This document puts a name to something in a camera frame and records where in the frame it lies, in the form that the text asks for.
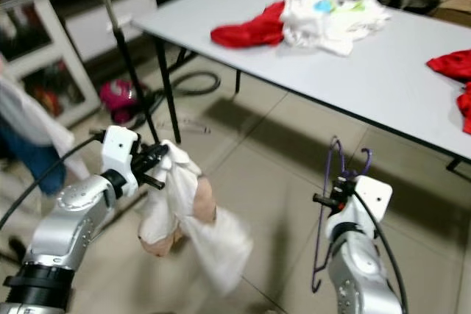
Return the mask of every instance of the blue jeans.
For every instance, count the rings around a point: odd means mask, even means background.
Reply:
[[[0,146],[6,147],[14,157],[23,162],[35,179],[59,160],[59,155],[53,146],[36,146],[30,143],[6,125],[2,119],[0,119]],[[53,196],[63,188],[65,173],[65,166],[63,163],[59,164],[39,183],[39,188],[47,196]]]

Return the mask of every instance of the white table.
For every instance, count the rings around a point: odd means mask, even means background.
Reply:
[[[355,43],[348,58],[323,51],[303,55],[284,44],[234,50],[211,42],[210,31],[215,27],[248,21],[275,1],[174,0],[133,21],[156,38],[177,142],[180,132],[163,41],[237,69],[237,79],[241,71],[252,74],[449,154],[455,161],[471,162],[471,135],[462,132],[463,118],[456,106],[462,84],[434,73],[425,64],[430,58],[471,47],[470,29],[390,10],[392,20],[386,28]],[[471,238],[466,258],[471,264]],[[471,307],[469,271],[464,272],[461,291],[458,313],[465,314]]]

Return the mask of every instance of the red cloth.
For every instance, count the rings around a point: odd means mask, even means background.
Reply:
[[[220,26],[211,31],[211,39],[221,46],[244,48],[261,44],[277,45],[283,40],[283,22],[280,21],[285,2],[267,7],[253,20],[241,25]]]
[[[455,51],[427,62],[433,70],[462,82],[471,81],[471,49]]]
[[[456,99],[456,103],[464,116],[463,131],[471,134],[471,82],[466,84],[464,93]]]

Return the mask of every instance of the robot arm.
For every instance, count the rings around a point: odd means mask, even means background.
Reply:
[[[392,195],[391,186],[359,176],[354,182],[338,178],[329,199],[314,197],[333,209],[326,235],[332,253],[328,272],[337,292],[338,313],[402,314],[401,303],[389,287],[386,268],[373,243],[375,225],[352,188],[378,222]]]
[[[167,152],[154,145],[137,153],[139,136],[119,126],[110,126],[102,149],[101,175],[93,175],[60,192],[52,212],[36,229],[21,269],[9,276],[11,288],[0,314],[65,313],[75,272],[94,231],[113,215],[116,200],[132,196],[138,184],[163,183],[145,174]]]

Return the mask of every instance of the white cloth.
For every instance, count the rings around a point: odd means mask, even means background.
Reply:
[[[280,20],[290,46],[348,56],[354,40],[382,29],[389,18],[376,0],[285,0]]]
[[[59,156],[74,147],[74,134],[51,118],[39,103],[3,74],[0,74],[0,112],[3,119],[31,143],[53,145]],[[77,178],[90,176],[78,154],[70,156],[64,163]]]
[[[165,187],[150,191],[138,234],[143,241],[153,244],[180,226],[193,241],[209,280],[221,294],[227,294],[240,282],[252,251],[248,227],[222,207],[216,208],[213,224],[196,219],[193,203],[202,172],[185,151],[168,140],[162,144],[169,147],[169,152],[154,176],[165,182]]]

